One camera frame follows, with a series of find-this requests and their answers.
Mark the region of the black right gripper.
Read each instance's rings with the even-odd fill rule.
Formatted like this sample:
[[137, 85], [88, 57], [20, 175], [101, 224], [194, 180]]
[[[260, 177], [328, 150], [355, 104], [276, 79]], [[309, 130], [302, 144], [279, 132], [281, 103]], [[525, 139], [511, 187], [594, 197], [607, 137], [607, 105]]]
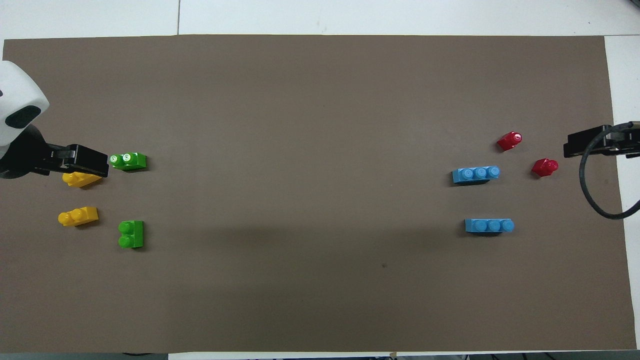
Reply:
[[589, 143], [605, 130], [609, 134], [595, 143], [590, 151], [592, 155], [640, 157], [640, 122], [627, 121], [617, 125], [600, 125], [567, 135], [563, 145], [563, 157], [581, 157]]

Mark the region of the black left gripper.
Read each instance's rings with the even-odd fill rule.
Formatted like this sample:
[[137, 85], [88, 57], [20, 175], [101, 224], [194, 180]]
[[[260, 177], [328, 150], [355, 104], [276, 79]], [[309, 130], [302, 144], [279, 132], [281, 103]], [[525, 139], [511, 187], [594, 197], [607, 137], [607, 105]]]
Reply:
[[[62, 160], [57, 157], [57, 151], [61, 149], [59, 145], [47, 143], [36, 126], [28, 125], [1, 155], [0, 177], [11, 180], [29, 173], [43, 176], [52, 172], [65, 173]], [[108, 177], [110, 164], [106, 153], [78, 144], [68, 145], [66, 151], [64, 167], [73, 173]]]

